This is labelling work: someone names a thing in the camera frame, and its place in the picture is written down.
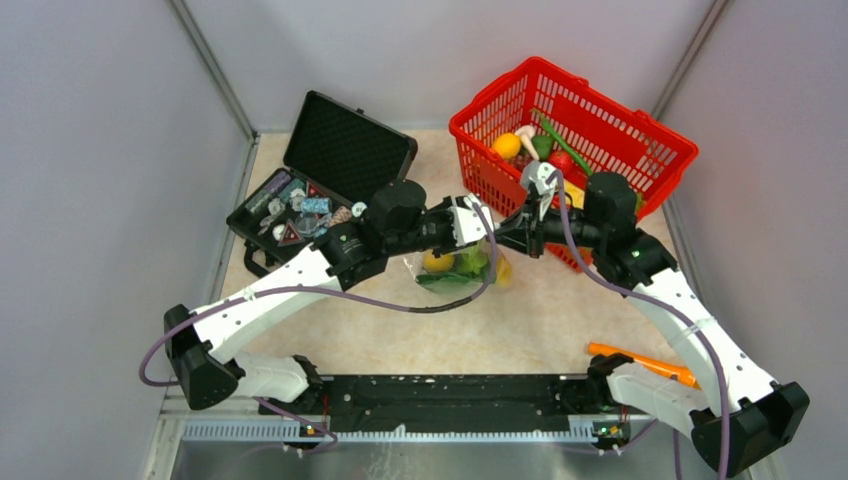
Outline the yellow toy lemon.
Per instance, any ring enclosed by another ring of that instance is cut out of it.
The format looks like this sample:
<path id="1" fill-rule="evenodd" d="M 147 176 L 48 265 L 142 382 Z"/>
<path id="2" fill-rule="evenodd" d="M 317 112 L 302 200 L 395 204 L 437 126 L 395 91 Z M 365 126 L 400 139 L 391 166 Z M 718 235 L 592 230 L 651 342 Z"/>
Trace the yellow toy lemon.
<path id="1" fill-rule="evenodd" d="M 449 272 L 454 268 L 456 257 L 454 254 L 445 253 L 435 255 L 432 251 L 426 252 L 422 257 L 422 268 L 428 274 L 441 274 Z"/>

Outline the toy cauliflower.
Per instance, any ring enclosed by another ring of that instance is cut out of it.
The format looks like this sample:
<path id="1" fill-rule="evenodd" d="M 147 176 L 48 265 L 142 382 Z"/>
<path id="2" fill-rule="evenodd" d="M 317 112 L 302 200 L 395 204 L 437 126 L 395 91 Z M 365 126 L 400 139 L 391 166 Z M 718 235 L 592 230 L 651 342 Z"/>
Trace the toy cauliflower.
<path id="1" fill-rule="evenodd" d="M 457 274 L 478 276 L 490 268 L 489 245 L 479 241 L 454 253 L 456 262 L 452 271 Z"/>

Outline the clear zip top bag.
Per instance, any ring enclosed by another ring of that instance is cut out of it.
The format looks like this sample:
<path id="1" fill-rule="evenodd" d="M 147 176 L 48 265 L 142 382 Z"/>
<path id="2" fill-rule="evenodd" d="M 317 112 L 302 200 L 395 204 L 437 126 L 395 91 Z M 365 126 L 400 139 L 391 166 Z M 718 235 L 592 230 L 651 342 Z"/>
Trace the clear zip top bag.
<path id="1" fill-rule="evenodd" d="M 461 227 L 459 237 L 468 240 L 459 250 L 436 255 L 433 250 L 416 252 L 403 258 L 415 283 L 444 296 L 468 295 L 489 280 L 496 287 L 509 287 L 513 266 L 505 254 L 489 242 L 490 222 L 479 218 L 470 227 Z"/>

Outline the yellow green toy fruit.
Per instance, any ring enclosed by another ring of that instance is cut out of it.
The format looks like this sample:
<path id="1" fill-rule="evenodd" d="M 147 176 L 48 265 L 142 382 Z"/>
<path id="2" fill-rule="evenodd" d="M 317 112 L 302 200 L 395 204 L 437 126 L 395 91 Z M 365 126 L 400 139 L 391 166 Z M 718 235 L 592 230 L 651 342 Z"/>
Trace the yellow green toy fruit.
<path id="1" fill-rule="evenodd" d="M 496 265 L 495 284 L 502 288 L 510 287 L 513 282 L 513 274 L 513 266 L 509 259 L 506 257 L 500 257 Z"/>

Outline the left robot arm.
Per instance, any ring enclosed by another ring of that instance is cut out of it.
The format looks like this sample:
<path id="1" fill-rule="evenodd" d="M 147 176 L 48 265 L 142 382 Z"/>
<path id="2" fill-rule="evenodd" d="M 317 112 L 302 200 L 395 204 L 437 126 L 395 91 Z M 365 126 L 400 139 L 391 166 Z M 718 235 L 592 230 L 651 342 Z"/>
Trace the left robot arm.
<path id="1" fill-rule="evenodd" d="M 319 404 L 319 378 L 300 356 L 261 357 L 245 346 L 283 320 L 327 297 L 404 313 L 433 314 L 433 307 L 398 306 L 351 293 L 384 272 L 389 258 L 431 250 L 447 253 L 475 244 L 490 232 L 489 215 L 474 195 L 447 197 L 434 208 L 423 188 L 389 183 L 368 203 L 349 206 L 350 219 L 329 226 L 288 262 L 222 300 L 190 309 L 178 304 L 163 316 L 164 334 L 151 348 L 164 350 L 177 387 L 194 411 L 233 396 L 285 402 L 297 413 Z"/>

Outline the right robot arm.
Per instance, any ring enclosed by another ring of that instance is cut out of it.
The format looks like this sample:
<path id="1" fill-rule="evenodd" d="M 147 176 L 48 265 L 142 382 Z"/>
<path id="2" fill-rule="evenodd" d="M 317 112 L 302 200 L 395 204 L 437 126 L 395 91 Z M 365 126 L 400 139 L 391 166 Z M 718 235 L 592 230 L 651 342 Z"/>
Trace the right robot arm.
<path id="1" fill-rule="evenodd" d="M 521 185 L 523 206 L 501 225 L 500 244 L 536 255 L 548 244 L 587 248 L 586 275 L 645 315 L 694 375 L 688 387 L 633 360 L 603 360 L 586 385 L 589 404 L 620 404 L 686 435 L 720 478 L 731 478 L 789 444 L 810 397 L 796 382 L 761 368 L 724 330 L 690 287 L 676 259 L 637 221 L 637 196 L 620 174 L 590 177 L 580 207 L 565 197 L 562 173 L 532 162 Z"/>

